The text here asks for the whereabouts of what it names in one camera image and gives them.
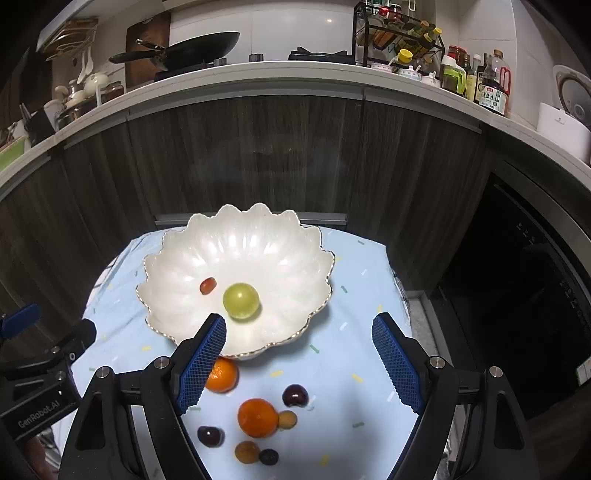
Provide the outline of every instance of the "white bowl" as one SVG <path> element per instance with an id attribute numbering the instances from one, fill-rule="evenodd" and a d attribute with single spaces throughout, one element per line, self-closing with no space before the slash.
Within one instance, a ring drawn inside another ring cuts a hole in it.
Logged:
<path id="1" fill-rule="evenodd" d="M 335 255 L 322 249 L 320 229 L 303 227 L 296 213 L 271 213 L 263 203 L 242 212 L 224 205 L 214 217 L 197 213 L 182 231 L 166 232 L 157 255 L 144 259 L 146 281 L 137 287 L 148 307 L 148 326 L 178 345 L 192 338 L 210 313 L 226 319 L 222 355 L 246 359 L 299 337 L 329 301 Z M 217 286 L 202 295 L 208 277 Z M 233 320 L 222 297 L 244 282 L 259 294 L 261 310 Z"/>

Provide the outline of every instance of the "wok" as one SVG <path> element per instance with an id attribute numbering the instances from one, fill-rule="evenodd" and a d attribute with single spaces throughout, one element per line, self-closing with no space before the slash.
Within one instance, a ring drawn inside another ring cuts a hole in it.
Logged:
<path id="1" fill-rule="evenodd" d="M 170 47 L 160 47 L 151 42 L 137 40 L 137 43 L 150 50 L 127 51 L 109 58 L 111 63 L 125 63 L 139 59 L 150 59 L 163 70 L 177 70 L 200 63 L 210 63 L 220 59 L 234 48 L 238 42 L 238 32 L 220 32 L 190 38 Z"/>

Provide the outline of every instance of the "white countertop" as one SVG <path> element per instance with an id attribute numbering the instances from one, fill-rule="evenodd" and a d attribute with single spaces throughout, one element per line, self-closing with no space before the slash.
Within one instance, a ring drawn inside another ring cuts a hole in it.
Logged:
<path id="1" fill-rule="evenodd" d="M 404 92 L 439 103 L 525 142 L 562 166 L 591 191 L 591 168 L 525 125 L 489 112 L 485 108 L 454 93 L 406 79 L 399 75 L 359 66 L 313 61 L 265 61 L 226 65 L 185 73 L 128 92 L 95 108 L 52 137 L 25 152 L 7 168 L 0 171 L 0 187 L 51 147 L 118 112 L 123 112 L 143 103 L 149 105 L 151 100 L 160 99 L 162 101 L 167 95 L 178 94 L 183 91 L 195 90 L 195 94 L 198 95 L 198 88 L 205 86 L 259 82 L 261 84 L 259 90 L 264 90 L 265 80 L 335 82 Z"/>

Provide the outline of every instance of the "scalloped bowl rim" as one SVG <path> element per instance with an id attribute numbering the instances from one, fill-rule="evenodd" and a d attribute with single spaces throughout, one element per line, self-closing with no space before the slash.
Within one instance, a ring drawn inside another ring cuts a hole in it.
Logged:
<path id="1" fill-rule="evenodd" d="M 330 284 L 329 278 L 330 278 L 330 275 L 331 275 L 331 273 L 332 273 L 332 271 L 333 271 L 333 269 L 335 267 L 335 262 L 336 262 L 335 253 L 332 252 L 331 250 L 326 250 L 326 249 L 322 248 L 322 230 L 320 230 L 320 228 L 317 225 L 302 225 L 301 220 L 300 220 L 300 217 L 298 216 L 297 212 L 295 212 L 295 210 L 287 209 L 287 210 L 284 210 L 283 212 L 280 212 L 280 213 L 273 213 L 271 211 L 271 209 L 265 203 L 262 203 L 262 202 L 254 203 L 248 210 L 240 210 L 235 205 L 232 205 L 230 203 L 226 203 L 222 207 L 220 207 L 220 209 L 216 212 L 215 215 L 213 215 L 213 216 L 211 216 L 209 218 L 211 218 L 211 219 L 216 218 L 218 216 L 219 212 L 224 207 L 233 207 L 233 208 L 236 208 L 238 210 L 238 212 L 240 212 L 240 213 L 246 213 L 246 212 L 248 212 L 249 210 L 251 210 L 252 208 L 254 208 L 255 206 L 258 206 L 258 205 L 263 205 L 263 207 L 266 208 L 269 211 L 269 213 L 271 215 L 274 215 L 274 216 L 278 216 L 278 215 L 280 215 L 281 213 L 284 213 L 284 212 L 291 212 L 291 213 L 295 214 L 296 218 L 298 219 L 298 224 L 299 224 L 299 226 L 301 228 L 303 228 L 303 229 L 312 228 L 312 229 L 317 229 L 318 230 L 319 236 L 320 236 L 320 245 L 319 245 L 320 250 L 322 250 L 323 252 L 330 253 L 331 256 L 332 256 L 332 263 L 330 265 L 330 268 L 329 268 L 328 273 L 326 274 L 326 279 L 325 279 L 326 284 L 329 286 L 329 293 L 326 296 L 326 299 L 322 302 L 322 304 L 319 307 L 317 307 L 315 310 L 313 310 L 312 312 L 310 312 L 308 314 L 307 319 L 306 319 L 306 323 L 304 324 L 304 326 L 301 329 L 299 329 L 298 331 L 296 331 L 295 333 L 293 333 L 292 335 L 290 335 L 288 338 L 286 338 L 284 340 L 280 340 L 278 342 L 268 342 L 264 346 L 262 346 L 262 347 L 260 347 L 260 348 L 258 348 L 256 350 L 254 350 L 254 351 L 250 351 L 250 352 L 242 352 L 242 353 L 237 353 L 235 355 L 222 355 L 222 354 L 220 354 L 221 356 L 223 356 L 225 358 L 234 359 L 234 360 L 246 360 L 246 359 L 249 359 L 249 358 L 254 358 L 254 357 L 260 355 L 261 353 L 263 353 L 265 350 L 269 349 L 270 347 L 280 346 L 280 345 L 286 345 L 288 343 L 293 342 L 294 340 L 296 340 L 299 336 L 301 336 L 308 329 L 308 327 L 310 326 L 310 320 L 311 320 L 311 318 L 314 315 L 316 315 L 318 312 L 320 312 L 324 307 L 326 307 L 327 303 L 329 302 L 329 300 L 330 300 L 330 298 L 332 297 L 332 294 L 333 294 L 333 288 L 332 288 L 332 285 Z M 141 295 L 139 294 L 139 290 L 138 289 L 139 289 L 139 286 L 140 285 L 146 283 L 148 281 L 148 279 L 149 279 L 148 271 L 146 269 L 146 259 L 148 257 L 152 256 L 152 255 L 160 255 L 162 253 L 163 249 L 164 249 L 164 239 L 165 239 L 165 237 L 169 233 L 172 233 L 172 232 L 184 232 L 189 227 L 189 223 L 191 222 L 191 220 L 193 218 L 195 218 L 197 215 L 203 215 L 203 214 L 202 213 L 194 213 L 194 214 L 192 214 L 191 217 L 189 218 L 189 221 L 187 222 L 187 225 L 182 230 L 173 230 L 173 229 L 170 229 L 170 230 L 167 230 L 166 232 L 164 232 L 164 235 L 162 236 L 162 240 L 160 242 L 160 250 L 156 254 L 148 254 L 148 255 L 146 255 L 144 257 L 144 259 L 142 260 L 142 267 L 144 269 L 145 281 L 143 281 L 142 283 L 139 283 L 136 286 L 136 288 L 135 288 L 135 294 L 138 297 L 138 300 L 144 305 L 144 307 L 146 307 L 148 309 L 148 314 L 146 315 L 146 318 L 145 318 L 146 325 L 148 325 L 148 327 L 150 327 L 150 329 L 152 329 L 157 334 L 162 335 L 163 337 L 166 337 L 169 340 L 172 340 L 176 346 L 179 346 L 180 343 L 173 336 L 168 335 L 168 334 L 166 334 L 164 332 L 161 332 L 160 330 L 158 330 L 158 329 L 156 329 L 155 327 L 152 326 L 152 324 L 150 323 L 150 316 L 153 313 L 152 313 L 150 307 L 144 301 L 144 299 L 142 299 Z"/>

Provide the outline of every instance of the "screw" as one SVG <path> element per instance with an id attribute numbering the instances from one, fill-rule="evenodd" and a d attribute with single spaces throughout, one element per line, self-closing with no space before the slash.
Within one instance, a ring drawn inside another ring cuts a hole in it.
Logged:
<path id="1" fill-rule="evenodd" d="M 440 356 L 432 356 L 429 359 L 429 363 L 431 364 L 432 367 L 435 367 L 435 368 L 445 367 L 445 360 L 443 358 L 441 358 Z"/>
<path id="2" fill-rule="evenodd" d="M 166 368 L 170 363 L 170 358 L 167 356 L 159 356 L 156 360 L 154 360 L 154 366 L 156 368 Z"/>
<path id="3" fill-rule="evenodd" d="M 109 367 L 100 367 L 95 375 L 99 378 L 105 378 L 109 375 L 109 373 L 111 373 L 111 369 Z"/>
<path id="4" fill-rule="evenodd" d="M 501 370 L 499 367 L 490 367 L 488 371 L 495 378 L 500 378 L 503 376 L 503 370 Z"/>

